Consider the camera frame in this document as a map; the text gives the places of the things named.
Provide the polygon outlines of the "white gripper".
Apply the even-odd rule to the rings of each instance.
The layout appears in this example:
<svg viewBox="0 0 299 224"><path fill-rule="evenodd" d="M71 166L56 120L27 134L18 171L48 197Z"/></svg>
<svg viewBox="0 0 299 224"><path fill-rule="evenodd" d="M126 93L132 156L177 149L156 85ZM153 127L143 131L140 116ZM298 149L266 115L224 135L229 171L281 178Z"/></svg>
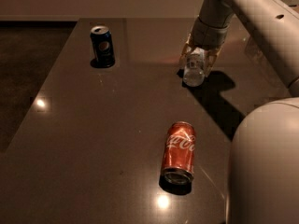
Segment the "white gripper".
<svg viewBox="0 0 299 224"><path fill-rule="evenodd" d="M230 25L230 18L224 18L219 21L204 22L200 17L197 17L189 35L189 45L191 47L201 48L205 50L205 77L208 77L217 61L221 46L227 36ZM192 51L192 48L185 44L180 54L178 65L183 69L186 63L187 56Z"/></svg>

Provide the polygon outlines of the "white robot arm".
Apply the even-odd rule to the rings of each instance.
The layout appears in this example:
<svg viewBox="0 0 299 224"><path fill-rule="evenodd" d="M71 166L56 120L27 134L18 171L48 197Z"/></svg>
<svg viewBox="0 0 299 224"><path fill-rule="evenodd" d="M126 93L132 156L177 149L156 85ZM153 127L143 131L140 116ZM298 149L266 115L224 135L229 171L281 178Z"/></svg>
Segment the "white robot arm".
<svg viewBox="0 0 299 224"><path fill-rule="evenodd" d="M236 129L226 224L299 224L299 15L281 0L204 0L183 51L203 49L206 72L232 17L249 33L253 80L274 97Z"/></svg>

